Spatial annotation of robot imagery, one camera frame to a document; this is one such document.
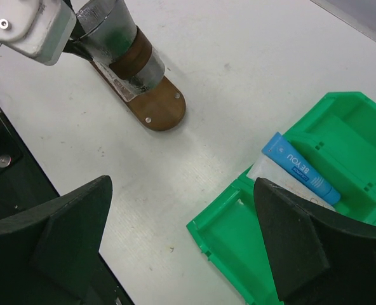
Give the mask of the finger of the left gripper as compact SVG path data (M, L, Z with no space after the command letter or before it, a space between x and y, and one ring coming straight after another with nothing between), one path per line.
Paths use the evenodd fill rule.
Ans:
M70 34L70 38L67 41L63 52L76 55L82 59L85 59L89 62L93 61L93 57L90 55L90 53L81 45L79 40L81 37L85 35L85 31L82 28L81 23L79 20L76 20L76 24L74 26L74 29L72 30Z

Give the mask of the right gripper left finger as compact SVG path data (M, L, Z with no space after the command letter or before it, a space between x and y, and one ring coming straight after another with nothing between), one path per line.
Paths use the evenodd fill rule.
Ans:
M103 175L0 219L0 304L131 304L99 252L111 200Z

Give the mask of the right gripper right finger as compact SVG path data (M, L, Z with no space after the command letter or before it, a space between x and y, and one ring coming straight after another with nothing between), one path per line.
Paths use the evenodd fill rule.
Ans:
M278 299L376 304L376 226L343 216L265 178L255 209Z

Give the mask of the black cylindrical cup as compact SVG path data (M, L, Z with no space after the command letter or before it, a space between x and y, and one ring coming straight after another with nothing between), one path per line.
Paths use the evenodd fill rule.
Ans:
M85 31L79 42L120 79L151 91L165 75L156 49L134 23L124 1L88 1L77 13Z

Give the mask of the clear acrylic organizer box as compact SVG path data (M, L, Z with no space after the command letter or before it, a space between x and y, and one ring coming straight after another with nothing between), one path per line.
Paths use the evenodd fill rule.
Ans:
M131 102L134 98L150 90L142 84L133 84L128 80L120 79L107 65L96 60L92 61L92 65L124 102Z

